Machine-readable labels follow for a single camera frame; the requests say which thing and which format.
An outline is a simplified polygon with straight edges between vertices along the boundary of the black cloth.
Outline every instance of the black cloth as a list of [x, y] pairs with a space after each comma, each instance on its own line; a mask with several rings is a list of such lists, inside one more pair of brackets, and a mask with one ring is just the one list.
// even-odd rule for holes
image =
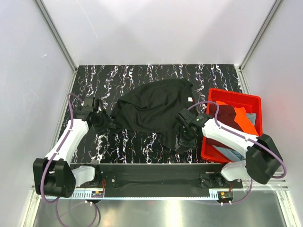
[[161, 133], [161, 144], [175, 150], [176, 116], [194, 103], [192, 86], [186, 79], [165, 79], [135, 88], [118, 100], [111, 113], [116, 128]]

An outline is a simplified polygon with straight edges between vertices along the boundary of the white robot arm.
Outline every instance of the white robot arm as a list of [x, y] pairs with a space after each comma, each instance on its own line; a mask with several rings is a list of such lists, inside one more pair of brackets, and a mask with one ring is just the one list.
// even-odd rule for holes
[[46, 163], [54, 154], [56, 155], [51, 162], [44, 181], [45, 195], [68, 198], [72, 195], [75, 187], [94, 180], [96, 171], [94, 167], [80, 166], [71, 170], [70, 164], [77, 146], [91, 127], [94, 127], [97, 133], [101, 133], [112, 126], [112, 121], [107, 113], [104, 110], [99, 111], [98, 106], [98, 99], [86, 98], [83, 107], [74, 111], [75, 119], [73, 119], [72, 128], [71, 120], [69, 120], [66, 129], [54, 148], [44, 159], [37, 158], [35, 160], [33, 170], [37, 194], [40, 194], [42, 174]]
[[196, 116], [187, 109], [180, 111], [177, 119], [183, 125], [179, 130], [177, 141], [178, 153], [184, 153], [196, 147], [196, 137], [205, 136], [234, 149], [246, 159], [223, 164], [216, 173], [221, 181], [231, 182], [251, 177], [258, 183], [267, 184], [281, 166], [275, 157], [264, 150], [264, 148], [269, 149], [283, 161], [273, 140], [266, 134], [260, 137], [250, 135], [218, 122], [210, 115], [202, 113]]

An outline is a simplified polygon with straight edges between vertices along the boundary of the red tray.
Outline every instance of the red tray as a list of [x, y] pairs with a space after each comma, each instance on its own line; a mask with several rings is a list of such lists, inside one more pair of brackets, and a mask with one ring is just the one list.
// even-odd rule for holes
[[[247, 113], [256, 113], [255, 128], [259, 135], [263, 134], [262, 125], [262, 108], [261, 98], [258, 96], [251, 96], [233, 91], [226, 91], [217, 88], [211, 88], [209, 91], [208, 101], [221, 101], [233, 107], [244, 107]], [[207, 105], [206, 113], [209, 113], [209, 105]], [[203, 138], [201, 156], [204, 160], [216, 163], [231, 162], [228, 158], [217, 151], [211, 144], [206, 142]]]

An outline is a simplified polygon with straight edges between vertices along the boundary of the black marble surface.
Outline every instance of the black marble surface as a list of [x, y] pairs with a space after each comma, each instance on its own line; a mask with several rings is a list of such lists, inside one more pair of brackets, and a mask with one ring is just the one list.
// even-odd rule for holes
[[[241, 92], [233, 65], [89, 65], [79, 66], [72, 92], [82, 99], [95, 96], [110, 112], [118, 98], [135, 87], [162, 79], [186, 78], [193, 84], [195, 102], [206, 101], [212, 87]], [[77, 107], [80, 103], [71, 98]], [[61, 128], [66, 127], [67, 112]], [[201, 159], [201, 144], [180, 156], [160, 144], [160, 134], [124, 130], [111, 136], [97, 135], [93, 129], [79, 144], [73, 163], [196, 163]]]

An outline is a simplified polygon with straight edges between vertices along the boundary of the gray cloth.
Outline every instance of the gray cloth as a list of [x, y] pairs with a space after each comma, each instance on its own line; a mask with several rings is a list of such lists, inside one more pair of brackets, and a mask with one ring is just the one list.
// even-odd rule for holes
[[[257, 114], [256, 113], [250, 113], [250, 114], [247, 113], [246, 116], [249, 119], [249, 121], [253, 125], [255, 125]], [[214, 145], [213, 145], [213, 147], [216, 148], [217, 151], [219, 151], [221, 154], [223, 154], [225, 157], [227, 157], [232, 162], [238, 162], [238, 161], [241, 161], [241, 160], [245, 159], [239, 152], [237, 152], [233, 149], [221, 148], [221, 147], [217, 147], [217, 146], [214, 146]]]

